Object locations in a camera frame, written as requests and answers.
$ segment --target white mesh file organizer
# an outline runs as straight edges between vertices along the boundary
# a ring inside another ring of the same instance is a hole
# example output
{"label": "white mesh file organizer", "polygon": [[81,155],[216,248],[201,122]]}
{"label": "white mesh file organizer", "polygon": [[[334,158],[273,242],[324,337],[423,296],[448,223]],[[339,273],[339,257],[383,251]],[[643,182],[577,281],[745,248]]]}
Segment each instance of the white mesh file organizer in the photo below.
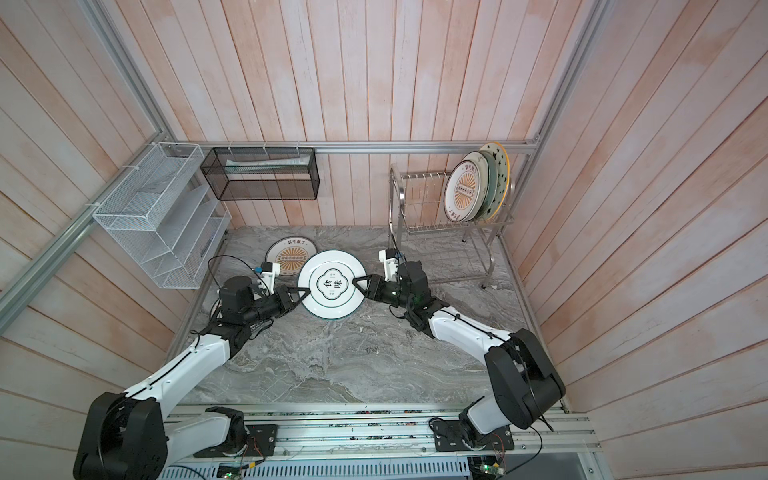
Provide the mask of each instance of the white mesh file organizer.
{"label": "white mesh file organizer", "polygon": [[199,145],[157,144],[94,214],[161,288],[198,288],[231,218],[188,185],[202,161]]}

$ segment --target gray marble countertop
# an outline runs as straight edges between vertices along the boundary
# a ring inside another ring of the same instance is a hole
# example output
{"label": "gray marble countertop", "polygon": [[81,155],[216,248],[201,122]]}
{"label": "gray marble countertop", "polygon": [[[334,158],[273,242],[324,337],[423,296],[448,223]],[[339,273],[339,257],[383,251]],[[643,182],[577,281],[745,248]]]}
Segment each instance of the gray marble countertop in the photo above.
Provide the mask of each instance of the gray marble countertop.
{"label": "gray marble countertop", "polygon": [[[386,231],[385,227],[242,227],[231,233],[225,253],[257,266],[274,242],[302,235],[312,239],[318,250],[345,250],[360,259],[366,272],[382,273],[378,252],[386,248]],[[443,234],[422,238],[419,244],[404,243],[402,249],[409,260],[419,260],[418,252],[426,247],[450,251],[460,240],[461,234]],[[466,315],[515,331],[525,327],[525,320],[498,244],[494,251],[500,260],[485,290],[479,288],[478,281],[430,287],[435,296]],[[425,264],[425,271],[435,267]],[[242,263],[223,258],[216,277],[223,282],[230,276],[247,274]],[[278,282],[296,285],[297,279],[279,276]],[[215,299],[213,285],[192,329],[207,323]],[[352,315],[339,320],[318,319],[300,306],[249,341],[182,403],[469,404],[490,392],[488,374],[481,363],[453,345],[416,332],[407,321],[392,316],[387,305],[365,301]]]}

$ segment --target sunburst pattern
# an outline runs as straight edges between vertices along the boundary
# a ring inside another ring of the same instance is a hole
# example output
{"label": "sunburst pattern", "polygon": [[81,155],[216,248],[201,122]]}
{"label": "sunburst pattern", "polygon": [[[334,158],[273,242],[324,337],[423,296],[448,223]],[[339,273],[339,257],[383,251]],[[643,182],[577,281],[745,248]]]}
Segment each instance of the sunburst pattern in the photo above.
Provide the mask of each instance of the sunburst pattern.
{"label": "sunburst pattern", "polygon": [[467,172],[463,174],[456,182],[456,189],[453,193],[453,202],[459,210],[465,210],[472,203],[477,189],[475,175]]}
{"label": "sunburst pattern", "polygon": [[288,247],[277,254],[280,271],[286,275],[297,273],[310,255],[301,247]]}

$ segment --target wooden wall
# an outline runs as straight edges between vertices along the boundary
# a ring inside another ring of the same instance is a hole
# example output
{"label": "wooden wall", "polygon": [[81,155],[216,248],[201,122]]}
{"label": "wooden wall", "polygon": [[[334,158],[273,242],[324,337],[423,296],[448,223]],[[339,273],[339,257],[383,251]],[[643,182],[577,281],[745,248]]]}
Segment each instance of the wooden wall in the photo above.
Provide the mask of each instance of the wooden wall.
{"label": "wooden wall", "polygon": [[[154,134],[77,0],[0,2],[0,289]],[[86,239],[0,339],[4,476],[71,478],[89,405],[163,363],[188,297]]]}
{"label": "wooden wall", "polygon": [[505,233],[616,478],[768,478],[767,25],[617,2]]}
{"label": "wooden wall", "polygon": [[[593,3],[104,0],[189,141],[531,138]],[[317,201],[229,202],[233,224],[382,225],[390,162],[460,160],[320,155]]]}

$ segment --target black mesh basket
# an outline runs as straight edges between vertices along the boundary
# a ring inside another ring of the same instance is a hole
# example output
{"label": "black mesh basket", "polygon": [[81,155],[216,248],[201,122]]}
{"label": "black mesh basket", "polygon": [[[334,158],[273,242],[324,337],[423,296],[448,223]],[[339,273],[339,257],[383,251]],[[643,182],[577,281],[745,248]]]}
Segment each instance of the black mesh basket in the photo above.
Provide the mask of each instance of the black mesh basket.
{"label": "black mesh basket", "polygon": [[320,187],[312,148],[215,147],[200,169],[219,200],[316,200]]}

